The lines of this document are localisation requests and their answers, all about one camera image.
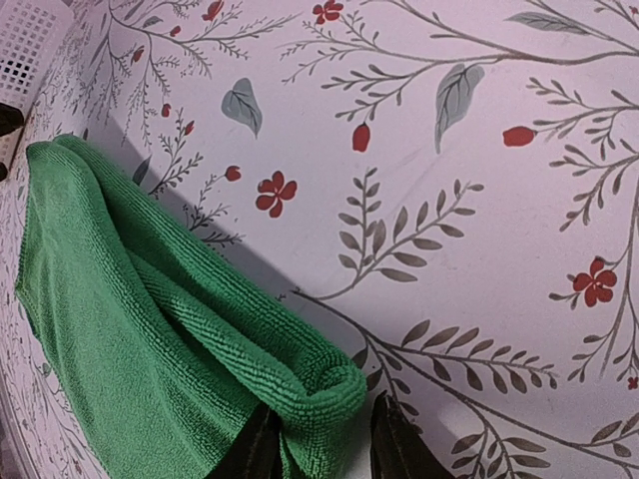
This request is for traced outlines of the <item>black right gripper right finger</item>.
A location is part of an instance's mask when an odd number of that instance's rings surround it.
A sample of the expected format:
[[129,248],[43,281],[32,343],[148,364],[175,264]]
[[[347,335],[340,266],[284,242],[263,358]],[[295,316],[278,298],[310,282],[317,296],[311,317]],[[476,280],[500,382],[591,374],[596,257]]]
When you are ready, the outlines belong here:
[[452,479],[386,392],[370,418],[370,468],[374,479]]

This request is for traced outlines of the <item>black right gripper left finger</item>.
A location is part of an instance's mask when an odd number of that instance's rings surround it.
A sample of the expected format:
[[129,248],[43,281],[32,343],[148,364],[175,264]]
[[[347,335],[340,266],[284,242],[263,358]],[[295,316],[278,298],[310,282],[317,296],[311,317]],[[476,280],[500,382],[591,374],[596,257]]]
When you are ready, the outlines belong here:
[[207,479],[283,477],[281,420],[268,406],[258,406],[230,449]]

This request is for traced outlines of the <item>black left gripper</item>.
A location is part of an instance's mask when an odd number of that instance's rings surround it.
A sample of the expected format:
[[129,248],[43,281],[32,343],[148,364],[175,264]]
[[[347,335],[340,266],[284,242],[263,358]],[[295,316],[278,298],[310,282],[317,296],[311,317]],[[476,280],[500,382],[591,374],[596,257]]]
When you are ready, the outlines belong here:
[[8,176],[8,162],[12,157],[9,152],[9,137],[21,129],[24,124],[24,115],[20,109],[5,103],[0,104],[1,182],[4,182]]

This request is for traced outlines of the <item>green microfiber towel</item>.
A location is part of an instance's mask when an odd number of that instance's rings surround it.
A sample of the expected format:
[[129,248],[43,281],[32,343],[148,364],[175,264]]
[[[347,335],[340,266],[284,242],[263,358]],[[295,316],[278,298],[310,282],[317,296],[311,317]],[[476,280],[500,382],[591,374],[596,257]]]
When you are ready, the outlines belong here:
[[340,478],[366,386],[337,347],[82,139],[26,150],[16,294],[112,478],[203,478],[260,405],[287,478]]

